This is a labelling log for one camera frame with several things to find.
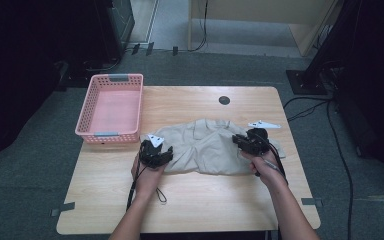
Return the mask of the pink plastic perforated basket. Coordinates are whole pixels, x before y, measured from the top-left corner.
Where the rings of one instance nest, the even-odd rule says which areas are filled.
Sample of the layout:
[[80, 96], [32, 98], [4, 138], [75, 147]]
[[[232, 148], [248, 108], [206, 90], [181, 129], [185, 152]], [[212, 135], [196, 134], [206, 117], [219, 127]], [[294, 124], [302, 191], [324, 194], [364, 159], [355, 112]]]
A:
[[91, 77], [75, 133], [89, 144], [139, 141], [142, 74], [98, 74]]

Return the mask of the person's left hand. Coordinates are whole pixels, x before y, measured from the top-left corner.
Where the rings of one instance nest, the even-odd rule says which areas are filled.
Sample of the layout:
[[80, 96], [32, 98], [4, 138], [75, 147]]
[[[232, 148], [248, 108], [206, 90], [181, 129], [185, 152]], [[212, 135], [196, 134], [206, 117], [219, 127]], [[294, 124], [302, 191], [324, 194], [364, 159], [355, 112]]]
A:
[[156, 169], [148, 168], [139, 161], [136, 156], [131, 169], [134, 182], [135, 199], [149, 200], [156, 192], [160, 179], [166, 166], [160, 166]]

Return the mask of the black cabinet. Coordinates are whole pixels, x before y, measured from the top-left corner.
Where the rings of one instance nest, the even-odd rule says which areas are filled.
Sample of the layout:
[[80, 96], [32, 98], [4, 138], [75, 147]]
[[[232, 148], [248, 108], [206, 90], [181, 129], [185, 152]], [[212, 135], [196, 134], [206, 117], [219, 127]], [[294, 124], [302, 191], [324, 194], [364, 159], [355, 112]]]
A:
[[94, 0], [106, 58], [109, 62], [124, 55], [135, 25], [131, 0]]

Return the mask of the light wooden cabinet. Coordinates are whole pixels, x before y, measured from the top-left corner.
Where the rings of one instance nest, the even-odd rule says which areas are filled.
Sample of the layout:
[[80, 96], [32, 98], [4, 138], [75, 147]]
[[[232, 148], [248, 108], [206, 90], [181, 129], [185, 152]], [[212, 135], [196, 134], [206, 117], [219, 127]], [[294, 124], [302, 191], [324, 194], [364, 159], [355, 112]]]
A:
[[188, 48], [192, 20], [214, 19], [283, 23], [302, 56], [307, 56], [326, 25], [333, 25], [344, 0], [188, 0]]

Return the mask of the person's right hand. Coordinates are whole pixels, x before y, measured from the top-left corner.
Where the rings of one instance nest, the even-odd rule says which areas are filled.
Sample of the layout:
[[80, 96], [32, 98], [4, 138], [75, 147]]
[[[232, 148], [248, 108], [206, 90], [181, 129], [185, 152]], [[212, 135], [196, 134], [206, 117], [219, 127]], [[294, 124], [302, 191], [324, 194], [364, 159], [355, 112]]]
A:
[[260, 156], [253, 156], [242, 151], [241, 155], [250, 161], [249, 167], [251, 172], [259, 174], [260, 180], [269, 190], [288, 186], [285, 176], [281, 173], [278, 164], [275, 162], [275, 156], [271, 151]]

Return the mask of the black slanted stand pole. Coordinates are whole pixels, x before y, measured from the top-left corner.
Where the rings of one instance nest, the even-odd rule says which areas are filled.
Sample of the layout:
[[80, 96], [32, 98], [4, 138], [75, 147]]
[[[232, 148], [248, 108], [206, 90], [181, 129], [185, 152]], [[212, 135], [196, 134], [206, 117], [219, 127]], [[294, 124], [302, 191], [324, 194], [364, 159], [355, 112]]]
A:
[[354, 46], [362, 0], [345, 0], [336, 23], [305, 70], [312, 76], [326, 69], [341, 67]]

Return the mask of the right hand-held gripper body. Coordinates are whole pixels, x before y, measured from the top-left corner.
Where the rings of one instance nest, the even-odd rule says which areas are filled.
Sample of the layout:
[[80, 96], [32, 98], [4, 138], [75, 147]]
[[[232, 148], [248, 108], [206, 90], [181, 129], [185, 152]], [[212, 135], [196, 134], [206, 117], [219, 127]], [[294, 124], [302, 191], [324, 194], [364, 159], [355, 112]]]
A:
[[249, 154], [258, 156], [269, 150], [276, 151], [276, 147], [269, 141], [267, 128], [279, 128], [279, 125], [259, 120], [249, 123], [248, 126], [250, 129], [247, 130], [246, 133], [249, 142], [247, 149]]

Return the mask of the black stand base plate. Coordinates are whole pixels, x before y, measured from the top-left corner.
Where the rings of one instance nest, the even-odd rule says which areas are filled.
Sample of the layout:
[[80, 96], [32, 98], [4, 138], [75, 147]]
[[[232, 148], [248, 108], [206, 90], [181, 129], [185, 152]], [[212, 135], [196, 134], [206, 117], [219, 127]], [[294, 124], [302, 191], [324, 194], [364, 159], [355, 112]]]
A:
[[318, 75], [312, 76], [306, 71], [287, 70], [286, 75], [295, 95], [326, 95], [325, 89]]

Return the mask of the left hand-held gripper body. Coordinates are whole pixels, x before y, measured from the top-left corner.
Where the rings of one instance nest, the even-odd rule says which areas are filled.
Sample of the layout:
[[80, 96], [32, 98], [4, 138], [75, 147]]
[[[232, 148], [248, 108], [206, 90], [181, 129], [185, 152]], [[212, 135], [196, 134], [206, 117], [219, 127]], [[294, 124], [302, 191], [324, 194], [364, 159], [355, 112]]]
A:
[[143, 140], [139, 149], [139, 160], [150, 168], [158, 168], [165, 164], [161, 149], [164, 139], [155, 135], [149, 135]]

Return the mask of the beige shirt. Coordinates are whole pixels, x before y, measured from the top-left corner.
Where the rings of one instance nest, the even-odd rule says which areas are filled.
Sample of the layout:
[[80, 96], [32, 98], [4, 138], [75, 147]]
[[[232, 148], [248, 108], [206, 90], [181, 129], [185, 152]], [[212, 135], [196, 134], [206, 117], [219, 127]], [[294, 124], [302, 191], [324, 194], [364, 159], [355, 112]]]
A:
[[[248, 172], [249, 161], [241, 155], [242, 150], [232, 141], [232, 136], [246, 131], [231, 121], [199, 119], [194, 122], [166, 126], [143, 135], [141, 142], [149, 135], [164, 139], [161, 152], [173, 147], [173, 159], [165, 164], [165, 171], [173, 174], [198, 172], [210, 175], [244, 175]], [[284, 152], [278, 142], [269, 138], [276, 147], [271, 151], [280, 171], [280, 160]]]

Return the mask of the grey tape strip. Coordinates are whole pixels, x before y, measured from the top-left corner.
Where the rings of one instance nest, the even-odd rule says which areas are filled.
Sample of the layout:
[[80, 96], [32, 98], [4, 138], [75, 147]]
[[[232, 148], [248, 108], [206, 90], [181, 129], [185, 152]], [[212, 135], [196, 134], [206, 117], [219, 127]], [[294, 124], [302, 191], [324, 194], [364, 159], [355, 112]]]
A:
[[302, 198], [301, 202], [303, 205], [314, 205], [316, 207], [323, 206], [323, 202], [321, 198]]
[[50, 217], [57, 217], [59, 216], [62, 212], [65, 212], [65, 211], [70, 211], [70, 210], [74, 210], [75, 209], [75, 203], [74, 202], [70, 202], [70, 203], [64, 203], [64, 204], [61, 204], [59, 207], [57, 208], [53, 208], [50, 210], [50, 213], [49, 213], [49, 216]]

